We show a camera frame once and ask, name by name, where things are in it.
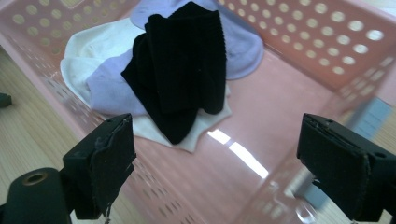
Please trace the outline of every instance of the floor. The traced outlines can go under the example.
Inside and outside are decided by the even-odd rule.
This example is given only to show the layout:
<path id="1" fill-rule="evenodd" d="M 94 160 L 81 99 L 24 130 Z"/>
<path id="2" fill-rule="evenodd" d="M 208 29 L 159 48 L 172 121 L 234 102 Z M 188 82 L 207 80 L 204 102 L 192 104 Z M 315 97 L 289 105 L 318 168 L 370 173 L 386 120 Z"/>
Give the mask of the floor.
<path id="1" fill-rule="evenodd" d="M 396 11 L 395 0 L 364 1 L 388 12 Z M 8 186 L 15 178 L 42 167 L 61 169 L 62 156 L 78 140 L 65 128 L 59 116 L 2 49 L 0 49 L 0 92 L 10 94 L 13 99 L 13 105 L 0 109 L 0 204 L 2 204 L 6 202 Z M 396 110 L 377 135 L 375 142 L 382 147 L 395 149 L 395 133 Z M 332 208 L 329 209 L 331 209 L 329 214 L 338 215 L 337 212 L 333 213 Z M 111 218 L 113 224 L 144 223 L 123 194 L 116 200 Z M 104 223 L 104 219 L 81 221 L 73 217 L 73 223 Z M 389 223 L 389 216 L 385 216 L 380 223 Z"/>

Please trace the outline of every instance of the basket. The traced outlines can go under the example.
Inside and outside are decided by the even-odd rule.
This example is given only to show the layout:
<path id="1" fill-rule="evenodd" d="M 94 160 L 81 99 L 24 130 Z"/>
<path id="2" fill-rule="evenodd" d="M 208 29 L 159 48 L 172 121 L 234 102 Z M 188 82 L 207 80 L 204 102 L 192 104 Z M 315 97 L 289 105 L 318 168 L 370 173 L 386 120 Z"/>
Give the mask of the basket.
<path id="1" fill-rule="evenodd" d="M 306 223 L 302 202 L 284 192 L 302 169 L 303 113 L 337 119 L 373 97 L 395 64 L 396 20 L 352 0 L 219 2 L 259 31 L 262 63 L 228 81 L 233 114 L 193 154 L 136 137 L 123 191 L 149 223 Z M 136 3 L 0 3 L 1 46 L 79 139 L 103 120 L 64 85 L 64 47 L 75 32 L 128 17 Z"/>

